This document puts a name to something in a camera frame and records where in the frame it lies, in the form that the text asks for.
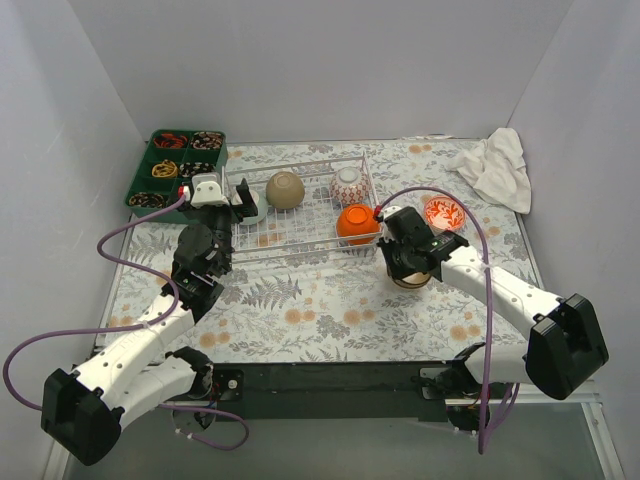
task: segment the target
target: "red and white patterned bowl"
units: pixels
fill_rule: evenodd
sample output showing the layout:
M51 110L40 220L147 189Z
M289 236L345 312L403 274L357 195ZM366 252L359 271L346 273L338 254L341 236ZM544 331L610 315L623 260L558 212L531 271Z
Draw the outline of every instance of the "red and white patterned bowl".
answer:
M435 234L460 230L467 220L462 207L444 195L433 197L425 204L424 216Z
M360 169L345 167L338 170L331 179L329 193L342 206L363 203L369 193L369 183Z

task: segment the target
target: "white wire rack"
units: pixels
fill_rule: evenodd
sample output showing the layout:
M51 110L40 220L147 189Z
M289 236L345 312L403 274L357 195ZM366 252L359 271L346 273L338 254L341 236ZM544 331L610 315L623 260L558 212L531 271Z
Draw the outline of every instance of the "white wire rack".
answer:
M340 237L336 231L336 222L346 205L331 198L329 183L333 175L344 167L356 167L362 171L365 181L369 183L369 193L362 203L375 208L378 197L364 155L226 171L228 195L231 195L235 186L246 178L249 187L264 197L269 179L280 171L295 173L305 187L304 200L298 207L280 210L269 205L267 216L256 225L234 225L233 247L236 251L233 263L312 256L329 252L341 252L345 258L348 258L348 255L360 258L373 257L379 234L370 243L350 245L348 240L370 238L371 235Z

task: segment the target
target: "white cloth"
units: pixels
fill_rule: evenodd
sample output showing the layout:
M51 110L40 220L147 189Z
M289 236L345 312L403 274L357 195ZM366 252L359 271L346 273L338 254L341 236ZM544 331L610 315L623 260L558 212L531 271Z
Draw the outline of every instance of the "white cloth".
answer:
M518 213L531 210L531 183L513 128L499 128L472 150L458 153L447 170L457 170L486 202Z

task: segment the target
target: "floral tablecloth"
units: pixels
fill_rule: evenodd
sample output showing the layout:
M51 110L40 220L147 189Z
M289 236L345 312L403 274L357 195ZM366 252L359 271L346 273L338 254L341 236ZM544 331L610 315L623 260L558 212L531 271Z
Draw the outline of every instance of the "floral tablecloth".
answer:
M380 199L411 185L433 185L464 201L489 237L491 262L536 283L513 212L482 201L446 162L469 140L384 143L269 144L229 149L228 169L367 155ZM430 195L412 193L400 205L422 209ZM145 224L135 228L129 260L169 273L183 227ZM471 222L462 235L480 248ZM193 329L170 349L198 348L215 362L315 362L444 360L482 340L485 307L470 296L430 281L404 290L386 276L382 255L357 263L320 257L313 264L293 259L280 268L237 266L224 277L223 295ZM109 325L129 325L158 294L163 281L125 268ZM97 346L113 341L110 334ZM524 341L498 317L497 344Z

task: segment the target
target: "orange bowl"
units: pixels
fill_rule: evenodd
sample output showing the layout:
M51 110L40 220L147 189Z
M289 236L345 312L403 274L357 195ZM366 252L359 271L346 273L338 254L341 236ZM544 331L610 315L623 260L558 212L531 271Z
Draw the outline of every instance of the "orange bowl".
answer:
M356 204L345 208L336 224L336 231L341 237L378 233L380 225L373 218L373 210L366 205ZM375 237L347 240L350 245L371 243Z
M460 230L467 221L462 207L444 195L433 197L425 204L424 216L436 234Z

